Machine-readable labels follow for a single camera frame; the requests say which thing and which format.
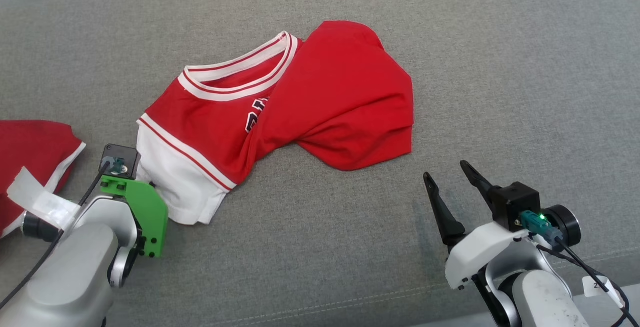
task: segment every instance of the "basketball jersey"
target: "basketball jersey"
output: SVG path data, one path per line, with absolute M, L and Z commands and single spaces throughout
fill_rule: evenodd
M 410 153 L 412 88 L 363 24 L 323 22 L 304 44 L 282 32 L 184 69 L 138 120 L 138 179 L 153 181 L 175 222 L 209 223 L 254 163 L 289 143 L 339 170 Z
M 175 222 L 208 223 L 256 156 L 246 145 L 302 46 L 286 31 L 234 60 L 190 65 L 137 121 L 137 177 L 153 181 Z

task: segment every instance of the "red fabric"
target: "red fabric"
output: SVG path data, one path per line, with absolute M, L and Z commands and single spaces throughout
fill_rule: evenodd
M 226 89 L 259 81 L 281 58 L 282 54 L 226 79 L 202 84 Z M 208 93 L 186 74 L 181 77 Z M 254 108 L 259 99 L 265 106 L 260 110 Z M 250 113 L 259 121 L 247 132 Z M 212 101 L 200 99 L 177 78 L 146 114 L 171 137 L 202 154 L 227 179 L 240 184 L 256 161 L 293 142 L 340 170 L 357 170 L 409 154 L 413 87 L 409 75 L 387 54 L 369 27 L 329 21 L 306 42 L 299 42 L 281 79 L 267 90 L 230 101 Z M 140 123 L 202 168 L 196 158 L 171 144 L 144 117 Z
M 46 120 L 0 120 L 0 236 L 22 213 L 23 209 L 7 197 L 7 189 L 22 167 L 26 167 L 42 186 L 50 180 L 62 161 L 82 145 L 71 127 Z M 56 191 L 65 185 L 71 168 L 57 183 Z
M 226 89 L 258 81 L 267 76 L 282 58 L 283 53 L 279 53 L 255 67 L 215 81 L 205 81 L 203 84 Z M 202 69 L 189 68 L 189 70 L 197 72 Z M 187 81 L 193 83 L 184 73 L 183 76 Z M 251 96 L 230 101 L 210 101 L 192 95 L 176 78 L 164 94 L 146 109 L 146 114 L 171 136 L 201 153 L 227 179 L 240 184 L 246 179 L 255 161 L 254 157 L 247 156 L 247 152 L 243 150 L 244 145 L 248 144 L 253 136 L 247 132 L 248 116 L 254 114 L 256 118 L 260 117 L 263 110 L 256 108 L 254 104 L 260 100 L 261 106 L 265 106 L 276 86 L 277 84 Z M 144 118 L 141 118 L 140 121 L 158 134 L 158 137 L 165 143 L 192 160 L 203 171 L 206 170 L 198 161 L 190 158 L 188 153 L 181 151 L 158 131 L 155 131 Z M 220 179 L 208 174 L 222 187 L 231 190 Z
M 364 24 L 324 22 L 304 42 L 256 124 L 256 160 L 297 144 L 339 170 L 411 152 L 411 77 Z

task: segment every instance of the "gray fabric surface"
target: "gray fabric surface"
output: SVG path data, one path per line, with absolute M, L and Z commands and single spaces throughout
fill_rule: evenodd
M 486 311 L 446 286 L 422 174 L 468 229 L 489 210 L 458 165 L 521 181 L 580 219 L 585 261 L 638 283 L 640 0 L 50 0 L 0 10 L 0 118 L 71 124 L 79 199 L 106 143 L 185 65 L 235 58 L 323 20 L 371 26 L 412 76 L 413 153 L 355 172 L 291 145 L 210 226 L 169 223 L 108 318 L 121 327 L 407 326 Z M 45 249 L 0 240 L 4 296 Z M 582 274 L 560 272 L 573 288 Z

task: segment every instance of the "black wire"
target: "black wire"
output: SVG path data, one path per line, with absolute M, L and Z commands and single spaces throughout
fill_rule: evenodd
M 543 245 L 540 245 L 540 244 L 537 245 L 537 249 L 541 250 L 543 252 L 547 252 L 547 254 L 550 254 L 551 256 L 557 257 L 559 259 L 563 259 L 565 261 L 569 261 L 570 263 L 582 268 L 582 266 L 578 262 L 576 262 L 575 259 L 573 259 L 571 257 L 567 257 L 567 256 L 565 256 L 564 254 L 562 254 L 560 252 L 554 251 L 553 249 L 549 249 L 549 248 L 544 247 Z M 591 270 L 593 270 L 593 272 L 596 275 L 600 275 L 600 276 L 605 277 L 605 275 L 603 273 L 601 273 L 601 272 L 598 272 L 598 270 L 595 270 L 594 268 L 591 268 L 590 266 L 587 266 L 587 267 L 589 267 Z M 627 297 L 625 291 L 623 291 L 622 288 L 620 288 L 620 286 L 617 285 L 616 282 L 612 281 L 611 279 L 609 279 L 608 281 L 611 283 L 611 286 L 613 286 L 613 288 L 618 293 L 620 293 L 620 297 L 622 297 L 622 301 L 624 302 L 624 309 L 629 311 L 631 303 L 629 302 L 629 298 Z M 626 319 L 627 319 L 627 316 L 623 312 L 622 316 L 617 321 L 615 321 L 615 323 L 613 325 L 611 325 L 611 327 L 620 327 L 625 322 Z
M 578 257 L 578 255 L 574 251 L 572 251 L 571 248 L 569 248 L 569 246 L 565 243 L 565 241 L 563 241 L 560 237 L 556 237 L 555 238 L 555 242 L 557 242 L 558 245 L 562 246 L 562 248 L 564 248 L 564 250 L 567 252 L 567 254 L 569 254 L 569 256 L 573 257 L 573 259 L 578 264 L 580 264 L 580 267 L 582 267 L 589 274 L 589 276 L 592 279 L 594 279 L 594 281 L 598 284 L 598 286 L 602 289 L 602 291 L 605 291 L 606 293 L 609 292 L 609 289 L 607 288 L 607 286 L 605 286 L 604 283 L 602 283 L 602 281 L 598 277 L 596 277 L 596 275 L 594 273 L 594 269 L 590 268 L 586 263 L 584 263 L 583 260 L 580 259 L 580 257 Z M 631 322 L 631 325 L 633 325 L 633 327 L 640 327 L 640 325 L 638 325 L 638 322 L 636 322 L 636 319 L 633 318 L 633 316 L 629 312 L 629 309 L 620 308 L 620 311 L 622 311 L 622 314 L 624 315 L 624 317 L 626 317 L 627 320 L 629 320 L 629 322 Z
M 95 177 L 93 182 L 91 182 L 91 185 L 89 186 L 89 189 L 86 191 L 86 193 L 80 199 L 80 202 L 78 202 L 78 205 L 82 206 L 82 205 L 85 204 L 85 202 L 87 202 L 87 199 L 89 199 L 89 196 L 91 195 L 91 192 L 94 191 L 94 188 L 96 188 L 96 186 L 98 185 L 98 182 L 100 182 L 101 177 L 103 176 L 103 174 L 105 174 L 107 168 L 109 168 L 109 165 L 110 165 L 110 163 L 107 161 L 100 168 L 100 172 Z M 27 276 L 24 279 L 22 279 L 22 281 L 18 284 L 18 286 L 16 286 L 11 291 L 11 293 L 9 293 L 9 295 L 7 295 L 7 297 L 5 297 L 2 300 L 2 302 L 0 302 L 0 310 L 2 310 L 9 303 L 9 301 L 11 301 L 11 299 L 14 298 L 18 294 L 18 292 L 20 292 L 21 289 L 23 289 L 23 287 L 27 284 L 27 282 L 29 282 L 30 279 L 32 279 L 32 277 L 34 277 L 36 272 L 38 272 L 40 267 L 42 267 L 42 264 L 44 264 L 45 261 L 49 258 L 49 256 L 51 256 L 51 253 L 53 252 L 53 250 L 56 248 L 56 246 L 60 242 L 60 239 L 62 238 L 62 235 L 64 233 L 65 233 L 65 231 L 60 229 L 60 231 L 57 233 L 57 236 L 55 236 L 55 239 L 51 242 L 51 245 L 49 245 L 49 247 L 46 249 L 44 254 L 42 254 L 42 257 L 40 257 L 38 263 L 36 263 L 36 265 L 31 269 L 29 274 L 27 274 Z
M 565 243 L 564 240 L 562 240 L 562 238 L 556 237 L 555 238 L 555 242 L 557 242 L 558 245 L 560 245 L 560 246 L 562 246 L 562 248 L 564 248 L 564 250 L 567 252 L 567 254 L 569 254 L 569 256 L 571 256 L 580 265 L 580 267 L 582 267 L 582 269 L 587 272 L 587 274 L 598 284 L 598 286 L 602 289 L 602 291 L 604 291 L 605 293 L 609 293 L 609 289 L 596 276 L 596 274 L 594 273 L 594 270 L 592 270 L 592 268 L 590 268 L 587 265 L 587 263 L 584 263 L 583 260 L 580 259 L 580 257 L 578 257 L 578 255 L 571 248 L 569 248 L 569 246 Z

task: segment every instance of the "white tape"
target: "white tape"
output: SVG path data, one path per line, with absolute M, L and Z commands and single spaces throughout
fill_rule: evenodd
M 602 284 L 606 286 L 606 289 L 608 289 L 608 293 L 606 293 L 606 295 L 608 295 L 611 298 L 611 300 L 615 302 L 615 304 L 617 305 L 617 308 L 619 309 L 623 308 L 624 304 L 622 304 L 622 299 L 618 295 L 618 291 L 616 291 L 615 288 L 613 288 L 613 284 L 611 284 L 611 281 L 605 276 L 597 276 L 597 277 L 602 282 Z M 584 287 L 585 297 L 605 295 L 605 292 L 602 290 L 602 288 L 590 276 L 586 276 L 582 279 L 582 286 Z
M 71 226 L 80 210 L 77 204 L 45 190 L 25 167 L 6 192 L 18 206 L 63 231 Z

